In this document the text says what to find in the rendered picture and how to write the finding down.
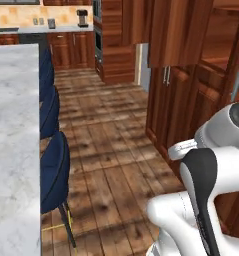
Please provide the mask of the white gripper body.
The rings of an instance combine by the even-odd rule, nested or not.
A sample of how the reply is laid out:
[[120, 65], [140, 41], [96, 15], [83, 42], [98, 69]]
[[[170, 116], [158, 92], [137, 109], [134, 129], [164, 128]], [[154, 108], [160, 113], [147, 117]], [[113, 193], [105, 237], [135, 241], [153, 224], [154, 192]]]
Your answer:
[[197, 148], [197, 142], [194, 139], [178, 142], [168, 149], [168, 156], [171, 160], [182, 159], [191, 149]]

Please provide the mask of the wooden base cabinet door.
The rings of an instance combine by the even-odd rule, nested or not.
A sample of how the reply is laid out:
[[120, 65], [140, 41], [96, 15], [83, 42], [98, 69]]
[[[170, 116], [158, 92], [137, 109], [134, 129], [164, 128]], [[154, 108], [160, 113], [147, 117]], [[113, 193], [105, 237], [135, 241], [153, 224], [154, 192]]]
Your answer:
[[148, 96], [146, 134], [157, 149], [161, 147], [160, 137], [164, 92], [164, 69], [152, 68]]
[[186, 134], [190, 88], [191, 76], [186, 71], [173, 67], [168, 86], [170, 98], [165, 138], [167, 152], [174, 144], [193, 139]]

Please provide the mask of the wide wooden cabinet door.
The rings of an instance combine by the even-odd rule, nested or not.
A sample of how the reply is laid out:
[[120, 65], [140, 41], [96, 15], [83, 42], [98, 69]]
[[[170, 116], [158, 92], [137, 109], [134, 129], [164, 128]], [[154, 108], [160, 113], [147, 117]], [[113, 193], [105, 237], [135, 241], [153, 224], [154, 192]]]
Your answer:
[[225, 91], [226, 70], [208, 62], [197, 65], [193, 80], [189, 134], [193, 135], [218, 109]]

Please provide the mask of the tall wooden cabinet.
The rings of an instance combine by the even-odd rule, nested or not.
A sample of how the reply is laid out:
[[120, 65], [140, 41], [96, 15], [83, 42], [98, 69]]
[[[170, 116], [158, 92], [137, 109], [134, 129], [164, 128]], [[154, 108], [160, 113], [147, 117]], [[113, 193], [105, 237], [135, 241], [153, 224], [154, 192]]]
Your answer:
[[135, 48], [122, 43], [122, 0], [102, 0], [102, 78], [106, 83], [132, 82]]

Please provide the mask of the grey fridge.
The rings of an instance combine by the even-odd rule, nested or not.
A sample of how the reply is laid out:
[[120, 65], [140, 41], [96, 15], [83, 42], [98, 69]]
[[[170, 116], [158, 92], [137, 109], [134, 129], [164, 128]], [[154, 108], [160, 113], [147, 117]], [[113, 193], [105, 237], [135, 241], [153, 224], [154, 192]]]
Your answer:
[[146, 91], [149, 91], [149, 84], [151, 78], [151, 69], [148, 67], [148, 50], [149, 44], [142, 43], [139, 45], [139, 74], [138, 84]]

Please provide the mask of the blue bar stool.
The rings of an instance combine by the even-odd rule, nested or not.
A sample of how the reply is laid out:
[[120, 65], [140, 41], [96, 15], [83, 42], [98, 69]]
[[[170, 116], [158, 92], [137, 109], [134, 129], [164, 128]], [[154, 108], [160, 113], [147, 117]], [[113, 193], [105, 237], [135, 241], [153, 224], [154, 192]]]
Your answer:
[[57, 131], [40, 159], [40, 212], [46, 214], [59, 209], [69, 240], [73, 248], [76, 248], [69, 224], [69, 172], [70, 151], [67, 138], [62, 131]]
[[39, 101], [42, 102], [47, 91], [54, 85], [54, 67], [52, 64], [51, 52], [46, 48], [39, 62]]
[[40, 108], [40, 139], [51, 137], [59, 129], [59, 93], [55, 86], [49, 88]]

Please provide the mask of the black built-in oven stack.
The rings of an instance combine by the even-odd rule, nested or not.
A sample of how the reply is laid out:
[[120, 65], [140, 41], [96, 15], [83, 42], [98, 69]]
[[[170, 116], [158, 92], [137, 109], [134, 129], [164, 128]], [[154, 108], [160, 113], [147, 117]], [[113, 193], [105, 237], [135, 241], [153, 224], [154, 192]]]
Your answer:
[[102, 36], [102, 8], [101, 0], [92, 0], [93, 26], [95, 39], [95, 68], [100, 78], [103, 78], [103, 36]]

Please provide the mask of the wooden base cupboard run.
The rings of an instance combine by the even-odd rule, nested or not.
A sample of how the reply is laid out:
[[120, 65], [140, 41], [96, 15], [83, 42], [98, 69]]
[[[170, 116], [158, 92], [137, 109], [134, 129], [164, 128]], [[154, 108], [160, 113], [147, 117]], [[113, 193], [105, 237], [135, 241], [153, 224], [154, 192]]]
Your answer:
[[56, 70], [93, 68], [94, 32], [60, 32], [47, 34]]

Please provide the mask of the black coffee machine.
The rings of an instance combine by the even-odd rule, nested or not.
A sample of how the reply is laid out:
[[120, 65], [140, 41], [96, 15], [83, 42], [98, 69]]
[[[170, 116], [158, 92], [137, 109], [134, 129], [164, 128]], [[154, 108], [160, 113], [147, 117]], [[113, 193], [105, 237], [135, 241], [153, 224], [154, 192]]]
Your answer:
[[81, 28], [87, 27], [87, 16], [88, 16], [88, 11], [86, 9], [79, 9], [77, 10], [77, 16], [79, 17], [79, 22], [78, 26]]

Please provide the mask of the dark dishwasher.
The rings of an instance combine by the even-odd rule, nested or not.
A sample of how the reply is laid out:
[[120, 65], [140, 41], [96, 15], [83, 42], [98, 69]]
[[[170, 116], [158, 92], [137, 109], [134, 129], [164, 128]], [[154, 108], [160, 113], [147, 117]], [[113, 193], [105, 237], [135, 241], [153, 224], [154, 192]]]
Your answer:
[[48, 45], [45, 33], [19, 34], [18, 38], [20, 44], [38, 44], [39, 57], [42, 57]]

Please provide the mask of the wooden wall cabinet door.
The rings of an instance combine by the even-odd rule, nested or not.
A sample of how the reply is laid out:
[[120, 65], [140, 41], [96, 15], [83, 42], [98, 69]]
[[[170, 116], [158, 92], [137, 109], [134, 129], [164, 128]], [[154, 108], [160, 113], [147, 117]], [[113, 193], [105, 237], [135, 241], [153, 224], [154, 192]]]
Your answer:
[[150, 68], [196, 64], [214, 0], [154, 0]]

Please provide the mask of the wooden wall cupboard run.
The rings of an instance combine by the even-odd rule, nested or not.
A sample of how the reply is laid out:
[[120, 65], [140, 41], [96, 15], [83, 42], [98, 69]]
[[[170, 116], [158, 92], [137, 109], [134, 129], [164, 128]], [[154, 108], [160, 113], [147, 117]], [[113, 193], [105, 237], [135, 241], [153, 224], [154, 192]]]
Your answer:
[[82, 6], [92, 5], [92, 0], [42, 0], [44, 6]]

